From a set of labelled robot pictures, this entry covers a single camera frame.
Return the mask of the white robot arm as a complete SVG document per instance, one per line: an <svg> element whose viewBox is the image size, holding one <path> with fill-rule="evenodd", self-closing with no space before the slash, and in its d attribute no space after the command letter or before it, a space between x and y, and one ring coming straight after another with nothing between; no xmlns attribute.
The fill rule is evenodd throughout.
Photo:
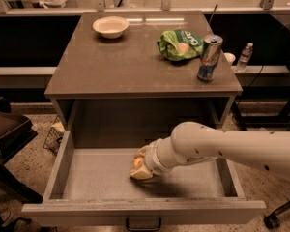
<svg viewBox="0 0 290 232"><path fill-rule="evenodd" d="M222 158L290 181L290 131L224 131L194 122L139 149L130 176L148 180L177 166Z"/></svg>

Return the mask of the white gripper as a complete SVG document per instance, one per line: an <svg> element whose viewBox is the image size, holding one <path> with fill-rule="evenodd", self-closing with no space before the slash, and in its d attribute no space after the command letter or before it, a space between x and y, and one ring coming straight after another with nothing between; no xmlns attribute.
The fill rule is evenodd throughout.
<svg viewBox="0 0 290 232"><path fill-rule="evenodd" d="M145 145L138 149L134 154L134 158L144 157L144 165L130 172L130 176L135 180L148 180L154 175L162 175L170 171L165 167L158 158L158 148L162 140L158 139L149 145Z"/></svg>

